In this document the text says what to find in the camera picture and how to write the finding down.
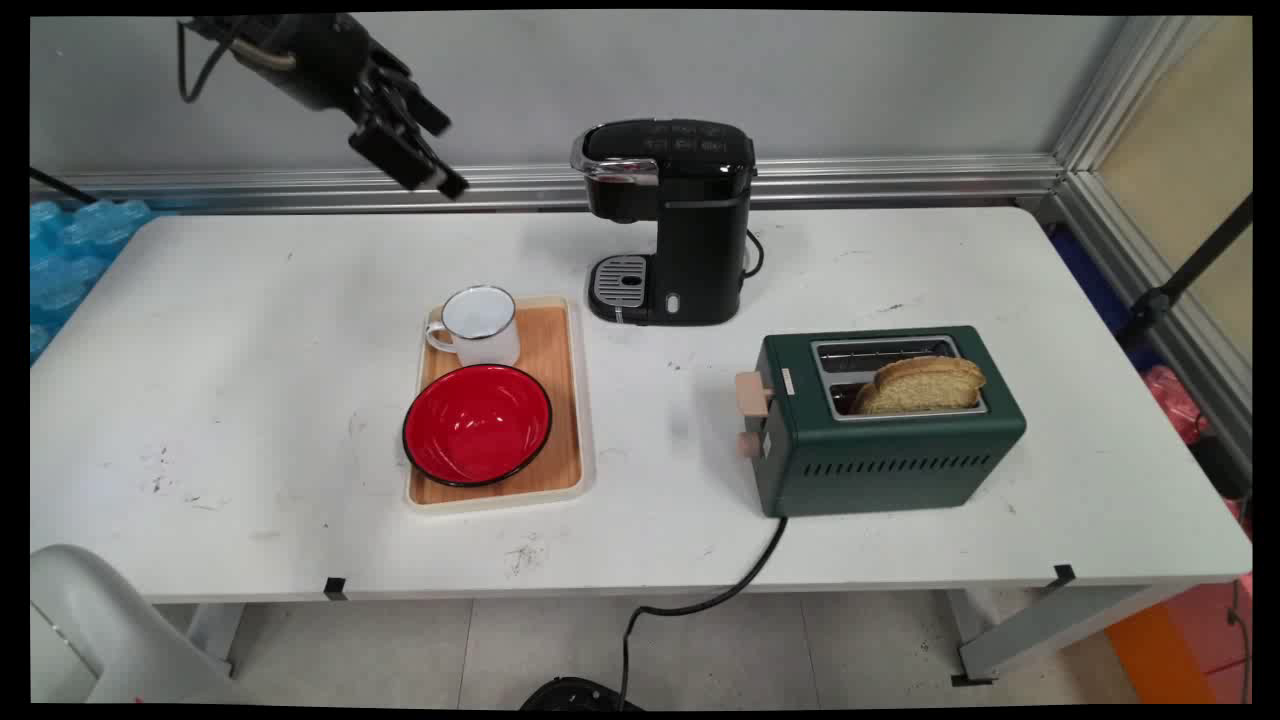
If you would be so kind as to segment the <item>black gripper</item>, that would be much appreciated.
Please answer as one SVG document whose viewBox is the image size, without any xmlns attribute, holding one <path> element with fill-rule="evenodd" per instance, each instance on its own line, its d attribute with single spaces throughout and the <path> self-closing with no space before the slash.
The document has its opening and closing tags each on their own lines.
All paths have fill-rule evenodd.
<svg viewBox="0 0 1280 720">
<path fill-rule="evenodd" d="M 305 108 L 343 111 L 357 126 L 349 146 L 402 188 L 429 187 L 449 200 L 468 190 L 468 182 L 407 127 L 412 119 L 440 136 L 451 118 L 351 14 L 193 15 L 191 31 Z"/>
</svg>

